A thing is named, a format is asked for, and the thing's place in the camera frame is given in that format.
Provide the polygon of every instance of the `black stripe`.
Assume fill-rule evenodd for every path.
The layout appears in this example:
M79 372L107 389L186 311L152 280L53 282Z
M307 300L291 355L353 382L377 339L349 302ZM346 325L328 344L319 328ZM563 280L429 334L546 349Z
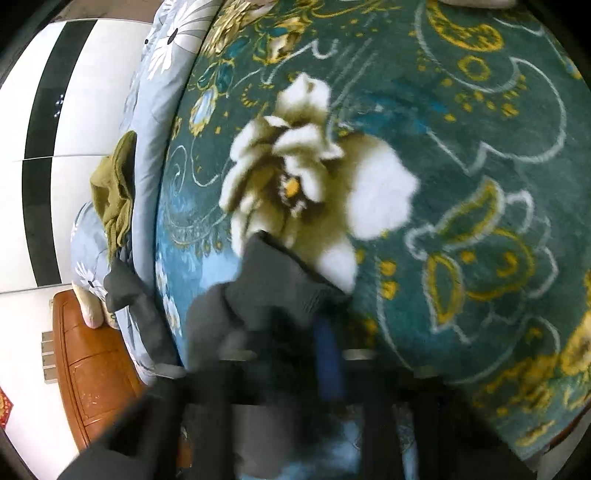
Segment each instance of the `black stripe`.
M22 215L38 287L61 283L51 224L51 157L61 102L95 24L96 20L84 20L64 25L39 80L29 118L25 158L35 160L22 162Z

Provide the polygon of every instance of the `olive green cloth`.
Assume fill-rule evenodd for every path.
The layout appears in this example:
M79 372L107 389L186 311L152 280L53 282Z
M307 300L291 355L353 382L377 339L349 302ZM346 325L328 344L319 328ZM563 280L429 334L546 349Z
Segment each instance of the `olive green cloth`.
M125 235L131 227L134 200L128 172L134 168L136 140L134 131L123 135L113 154L104 157L90 177L92 204L105 227L109 262L117 248L124 245Z

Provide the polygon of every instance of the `yellow flower center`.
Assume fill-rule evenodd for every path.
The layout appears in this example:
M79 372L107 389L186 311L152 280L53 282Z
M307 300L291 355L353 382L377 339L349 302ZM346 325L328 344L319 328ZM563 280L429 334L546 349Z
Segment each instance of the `yellow flower center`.
M297 178L292 177L289 180L287 180L284 188L285 188L285 190L284 190L285 196L289 199L293 198L300 191L300 182L298 181Z

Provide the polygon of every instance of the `paisley pattern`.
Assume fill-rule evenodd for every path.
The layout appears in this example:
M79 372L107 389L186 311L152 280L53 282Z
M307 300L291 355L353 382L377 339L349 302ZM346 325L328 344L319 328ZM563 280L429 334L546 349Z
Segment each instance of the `paisley pattern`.
M158 208L181 355L192 300L266 230L352 293L356 345L443 376L520 456L540 450L591 400L591 94L576 72L523 10L227 2Z

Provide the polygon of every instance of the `green floral blanket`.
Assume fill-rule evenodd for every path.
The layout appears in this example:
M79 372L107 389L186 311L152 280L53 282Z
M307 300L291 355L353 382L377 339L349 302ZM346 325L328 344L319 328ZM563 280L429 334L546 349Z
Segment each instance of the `green floral blanket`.
M442 375L522 458L538 451L591 398L590 111L524 10L228 2L158 209L181 355L190 303L263 229L352 293L358 345Z

